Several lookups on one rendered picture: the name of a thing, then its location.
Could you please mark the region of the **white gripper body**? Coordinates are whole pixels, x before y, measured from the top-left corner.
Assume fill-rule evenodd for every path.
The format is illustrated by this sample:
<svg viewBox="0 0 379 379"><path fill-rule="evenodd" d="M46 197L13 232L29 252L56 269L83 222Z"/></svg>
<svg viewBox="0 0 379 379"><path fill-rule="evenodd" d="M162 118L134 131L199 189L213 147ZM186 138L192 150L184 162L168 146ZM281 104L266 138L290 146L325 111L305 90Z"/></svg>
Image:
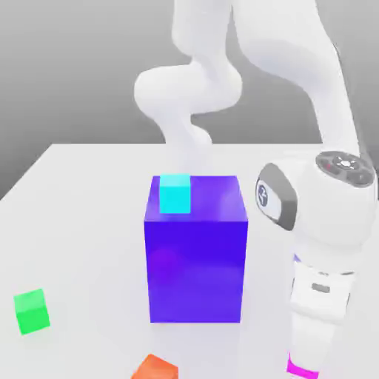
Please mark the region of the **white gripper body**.
<svg viewBox="0 0 379 379"><path fill-rule="evenodd" d="M289 356L298 368L320 372L341 319L316 318L292 311Z"/></svg>

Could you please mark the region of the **small magenta cube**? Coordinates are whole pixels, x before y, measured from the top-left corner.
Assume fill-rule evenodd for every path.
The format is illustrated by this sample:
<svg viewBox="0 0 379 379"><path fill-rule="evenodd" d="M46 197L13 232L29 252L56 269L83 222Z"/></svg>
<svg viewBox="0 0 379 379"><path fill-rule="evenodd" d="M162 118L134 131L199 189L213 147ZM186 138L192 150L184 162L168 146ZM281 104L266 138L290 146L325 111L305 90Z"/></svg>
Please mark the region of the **small magenta cube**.
<svg viewBox="0 0 379 379"><path fill-rule="evenodd" d="M296 366L291 359L291 355L288 357L286 371L291 375L296 375L302 379L318 379L319 372L307 370L300 366Z"/></svg>

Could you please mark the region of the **small orange cube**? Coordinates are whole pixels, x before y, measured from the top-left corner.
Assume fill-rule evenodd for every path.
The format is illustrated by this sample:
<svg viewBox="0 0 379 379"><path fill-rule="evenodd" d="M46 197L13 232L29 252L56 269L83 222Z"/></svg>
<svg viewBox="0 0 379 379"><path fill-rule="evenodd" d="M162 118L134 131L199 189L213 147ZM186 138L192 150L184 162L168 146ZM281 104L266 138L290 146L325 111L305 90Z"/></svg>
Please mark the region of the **small orange cube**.
<svg viewBox="0 0 379 379"><path fill-rule="evenodd" d="M178 367L148 354L130 379L178 379Z"/></svg>

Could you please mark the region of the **small cyan cube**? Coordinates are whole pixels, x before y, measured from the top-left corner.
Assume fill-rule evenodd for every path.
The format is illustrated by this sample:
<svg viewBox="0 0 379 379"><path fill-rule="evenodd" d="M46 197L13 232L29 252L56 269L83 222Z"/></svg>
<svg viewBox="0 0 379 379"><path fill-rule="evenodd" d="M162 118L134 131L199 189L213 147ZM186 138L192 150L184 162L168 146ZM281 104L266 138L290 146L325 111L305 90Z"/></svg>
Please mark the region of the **small cyan cube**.
<svg viewBox="0 0 379 379"><path fill-rule="evenodd" d="M188 174L163 174L159 181L159 209L163 214L189 214L191 181Z"/></svg>

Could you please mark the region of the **small green cube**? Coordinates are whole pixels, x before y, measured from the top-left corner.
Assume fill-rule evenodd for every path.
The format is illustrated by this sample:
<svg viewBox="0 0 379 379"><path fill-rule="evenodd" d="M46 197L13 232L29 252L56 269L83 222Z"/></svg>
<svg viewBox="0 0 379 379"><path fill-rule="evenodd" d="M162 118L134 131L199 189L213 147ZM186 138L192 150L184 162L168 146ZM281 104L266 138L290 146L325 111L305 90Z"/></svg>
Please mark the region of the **small green cube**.
<svg viewBox="0 0 379 379"><path fill-rule="evenodd" d="M35 289L13 297L16 319L22 335L50 326L43 289Z"/></svg>

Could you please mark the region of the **large purple box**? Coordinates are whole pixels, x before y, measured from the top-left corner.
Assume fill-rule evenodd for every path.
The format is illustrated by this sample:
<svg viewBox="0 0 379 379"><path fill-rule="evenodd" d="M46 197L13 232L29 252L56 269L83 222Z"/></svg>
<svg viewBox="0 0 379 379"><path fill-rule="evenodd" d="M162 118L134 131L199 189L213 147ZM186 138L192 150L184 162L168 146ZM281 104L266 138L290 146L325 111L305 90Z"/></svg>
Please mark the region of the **large purple box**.
<svg viewBox="0 0 379 379"><path fill-rule="evenodd" d="M144 217L151 322L239 322L248 217L238 179L193 176L189 214L160 213L159 182Z"/></svg>

